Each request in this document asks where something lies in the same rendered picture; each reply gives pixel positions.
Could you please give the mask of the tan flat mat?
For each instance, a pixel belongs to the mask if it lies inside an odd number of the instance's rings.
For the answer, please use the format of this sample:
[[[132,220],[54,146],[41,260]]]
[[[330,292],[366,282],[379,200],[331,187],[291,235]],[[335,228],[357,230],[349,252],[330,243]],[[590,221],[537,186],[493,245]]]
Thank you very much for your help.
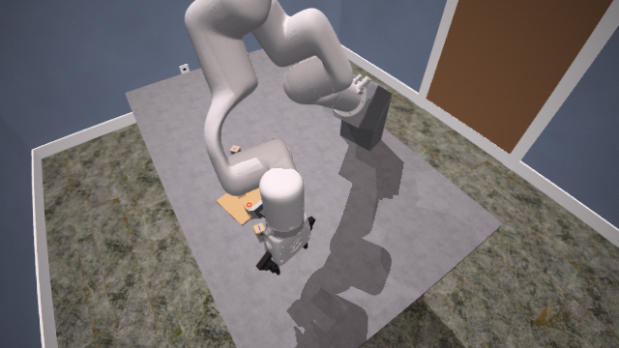
[[[232,196],[227,193],[218,199],[217,202],[243,225],[251,218],[251,215],[248,215],[243,205],[250,200],[254,205],[261,200],[259,188],[240,196]]]

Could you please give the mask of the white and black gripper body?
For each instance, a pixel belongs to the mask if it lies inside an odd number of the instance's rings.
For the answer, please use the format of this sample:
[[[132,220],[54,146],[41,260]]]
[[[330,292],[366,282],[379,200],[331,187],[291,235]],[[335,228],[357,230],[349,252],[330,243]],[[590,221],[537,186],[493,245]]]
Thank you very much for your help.
[[[264,237],[265,251],[269,250],[271,252],[272,258],[277,265],[285,264],[310,240],[310,223],[306,214],[302,230],[294,236],[295,238],[282,239],[274,235],[268,238]]]

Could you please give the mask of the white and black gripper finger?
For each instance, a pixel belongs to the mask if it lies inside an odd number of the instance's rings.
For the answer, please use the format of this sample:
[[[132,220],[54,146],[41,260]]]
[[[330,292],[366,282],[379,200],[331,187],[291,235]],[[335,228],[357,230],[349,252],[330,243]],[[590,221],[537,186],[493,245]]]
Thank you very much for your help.
[[[311,231],[312,230],[312,226],[313,226],[313,224],[315,222],[315,218],[314,217],[308,217],[308,220],[309,220],[309,226],[310,226],[310,231]],[[307,249],[307,248],[308,248],[308,244],[306,244],[304,246],[304,249]]]
[[[263,257],[257,263],[256,267],[259,271],[270,270],[272,273],[276,273],[277,275],[280,274],[280,267],[272,260],[272,254],[269,250],[266,251]]]

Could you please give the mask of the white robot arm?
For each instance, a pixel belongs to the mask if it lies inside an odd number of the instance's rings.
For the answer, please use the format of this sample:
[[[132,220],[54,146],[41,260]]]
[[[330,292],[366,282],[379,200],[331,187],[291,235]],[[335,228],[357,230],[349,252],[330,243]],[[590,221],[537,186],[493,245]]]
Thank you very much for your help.
[[[265,215],[263,235],[296,236],[305,222],[304,181],[289,146],[276,138],[227,157],[221,144],[225,118],[258,85],[243,37],[252,32],[278,67],[317,56],[284,76],[285,94],[299,104],[355,116],[366,104],[370,79],[360,83],[360,74],[354,79],[332,25],[317,9],[288,16],[278,0],[195,0],[185,24],[212,94],[204,140],[222,188],[232,196],[259,189],[262,201],[248,212],[252,218]]]

